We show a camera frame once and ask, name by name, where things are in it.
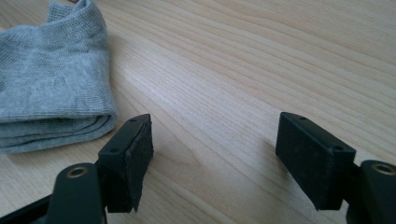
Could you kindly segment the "grey sock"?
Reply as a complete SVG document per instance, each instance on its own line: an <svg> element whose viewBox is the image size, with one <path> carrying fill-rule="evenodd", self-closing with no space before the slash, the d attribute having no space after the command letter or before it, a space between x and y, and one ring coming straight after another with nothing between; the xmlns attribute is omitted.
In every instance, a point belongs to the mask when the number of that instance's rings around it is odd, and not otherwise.
<svg viewBox="0 0 396 224"><path fill-rule="evenodd" d="M47 22L0 32L0 153L90 141L117 116L106 23L93 0L53 2Z"/></svg>

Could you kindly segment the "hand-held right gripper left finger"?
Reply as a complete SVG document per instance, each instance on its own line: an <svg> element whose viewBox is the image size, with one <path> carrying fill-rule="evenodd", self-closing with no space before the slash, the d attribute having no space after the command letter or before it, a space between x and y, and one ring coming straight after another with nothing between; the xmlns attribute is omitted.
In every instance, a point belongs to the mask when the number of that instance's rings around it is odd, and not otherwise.
<svg viewBox="0 0 396 224"><path fill-rule="evenodd" d="M97 169L108 213L138 210L153 152L150 114L128 119L99 151Z"/></svg>

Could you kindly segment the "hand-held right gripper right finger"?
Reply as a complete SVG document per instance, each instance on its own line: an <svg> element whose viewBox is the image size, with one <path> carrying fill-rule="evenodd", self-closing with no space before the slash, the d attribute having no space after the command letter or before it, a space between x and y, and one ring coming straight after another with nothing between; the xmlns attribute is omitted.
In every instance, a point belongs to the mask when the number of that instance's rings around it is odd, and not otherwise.
<svg viewBox="0 0 396 224"><path fill-rule="evenodd" d="M305 117L282 112L276 155L318 210L337 210L356 150Z"/></svg>

